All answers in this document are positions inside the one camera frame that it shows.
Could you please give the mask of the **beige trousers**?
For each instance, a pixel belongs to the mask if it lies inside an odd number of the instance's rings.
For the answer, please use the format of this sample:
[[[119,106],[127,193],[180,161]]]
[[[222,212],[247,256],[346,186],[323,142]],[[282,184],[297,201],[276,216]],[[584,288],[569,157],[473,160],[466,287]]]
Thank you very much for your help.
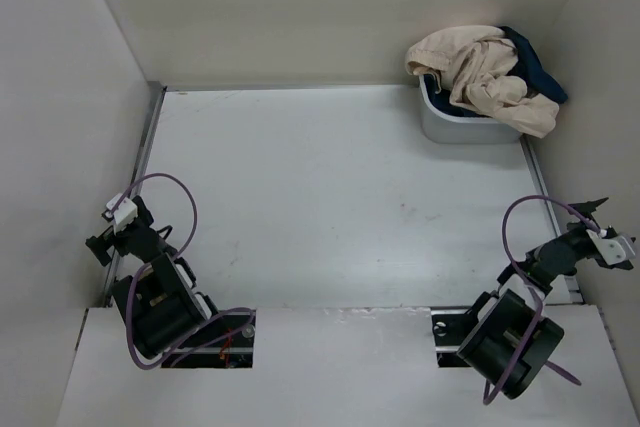
[[[434,32],[405,55],[407,72],[434,74],[437,86],[450,91],[452,105],[543,138],[556,127],[560,104],[543,94],[529,94],[524,80],[509,75],[517,62],[514,43],[500,27],[484,25]]]

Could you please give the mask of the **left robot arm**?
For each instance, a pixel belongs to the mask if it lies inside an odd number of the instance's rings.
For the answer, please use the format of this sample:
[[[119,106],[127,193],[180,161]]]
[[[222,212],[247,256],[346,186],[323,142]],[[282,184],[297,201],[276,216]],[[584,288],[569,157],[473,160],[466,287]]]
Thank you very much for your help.
[[[122,257],[134,256],[145,266],[136,284],[129,275],[116,280],[111,288],[122,316],[126,315],[129,291],[134,291],[131,332],[137,352],[151,360],[182,336],[190,335],[206,346],[219,342],[224,320],[216,315],[218,310],[210,297],[196,290],[196,277],[188,262],[167,242],[172,227],[154,229],[154,218],[139,196],[114,197],[102,217],[109,227],[85,241],[98,262],[108,266],[110,253],[115,252]]]

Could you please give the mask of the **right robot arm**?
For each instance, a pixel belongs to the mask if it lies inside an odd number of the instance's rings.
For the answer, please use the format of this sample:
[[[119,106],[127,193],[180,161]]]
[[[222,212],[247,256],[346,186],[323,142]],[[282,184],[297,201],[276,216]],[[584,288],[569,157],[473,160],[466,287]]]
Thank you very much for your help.
[[[515,259],[508,243],[510,215],[533,200],[550,202],[576,218],[567,231]],[[501,224],[501,241],[509,264],[497,278],[498,288],[482,293],[463,315],[466,337],[455,355],[485,379],[483,404],[502,394],[510,400],[522,395],[544,368],[570,383],[581,381],[550,360],[564,337],[564,330],[543,314],[544,302],[558,277],[574,276],[577,265],[591,259],[601,268],[633,268],[635,239],[612,226],[600,226],[594,213],[606,197],[566,204],[545,195],[529,195],[514,201]]]

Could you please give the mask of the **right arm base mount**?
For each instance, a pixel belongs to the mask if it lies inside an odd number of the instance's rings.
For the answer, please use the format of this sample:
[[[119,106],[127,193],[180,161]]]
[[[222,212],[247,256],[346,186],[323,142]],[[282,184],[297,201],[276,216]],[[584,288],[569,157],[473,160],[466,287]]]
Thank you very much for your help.
[[[476,326],[477,315],[467,308],[432,309],[430,315],[437,365],[440,368],[468,368],[457,351]]]

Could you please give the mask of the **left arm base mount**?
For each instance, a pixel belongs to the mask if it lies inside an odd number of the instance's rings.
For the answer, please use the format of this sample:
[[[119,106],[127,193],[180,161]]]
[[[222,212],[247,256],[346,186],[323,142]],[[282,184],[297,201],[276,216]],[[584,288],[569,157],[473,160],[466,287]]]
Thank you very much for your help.
[[[256,312],[234,312],[200,329],[161,369],[248,369],[253,366]]]

